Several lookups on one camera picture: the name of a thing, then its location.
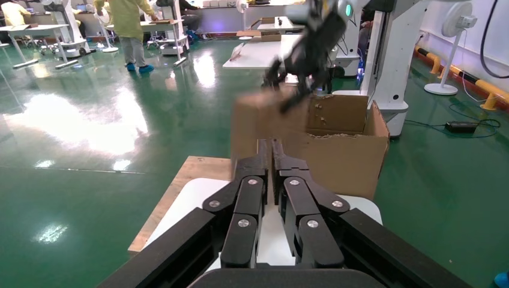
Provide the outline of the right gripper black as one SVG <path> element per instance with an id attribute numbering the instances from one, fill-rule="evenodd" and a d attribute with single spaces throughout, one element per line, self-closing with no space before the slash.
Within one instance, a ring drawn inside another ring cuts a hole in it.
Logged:
<path id="1" fill-rule="evenodd" d="M 276 58 L 264 75 L 264 87 L 279 88 L 286 76 L 298 76 L 297 88 L 279 107 L 281 114 L 302 103 L 315 90 L 314 82 L 328 79 L 328 60 L 332 49 L 344 35 L 347 18 L 341 14 L 328 14 L 324 19 L 310 18 L 302 23 L 302 37 L 292 48 L 292 59 Z"/>

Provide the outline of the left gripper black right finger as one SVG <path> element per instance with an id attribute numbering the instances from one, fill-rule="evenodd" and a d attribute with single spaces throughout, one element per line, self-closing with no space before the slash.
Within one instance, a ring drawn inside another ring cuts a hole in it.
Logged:
<path id="1" fill-rule="evenodd" d="M 288 156 L 271 141 L 274 200 L 296 265 L 341 268 L 345 258 L 333 229 L 350 204 L 319 185 L 305 160 Z"/>

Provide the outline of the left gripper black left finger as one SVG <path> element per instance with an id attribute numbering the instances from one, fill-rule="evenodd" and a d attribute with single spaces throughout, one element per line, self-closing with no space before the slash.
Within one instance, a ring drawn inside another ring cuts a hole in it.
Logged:
<path id="1" fill-rule="evenodd" d="M 216 216 L 213 241 L 220 246 L 221 268 L 255 268 L 268 190 L 267 141 L 258 140 L 254 156 L 236 162 L 233 179 L 203 201 Z"/>

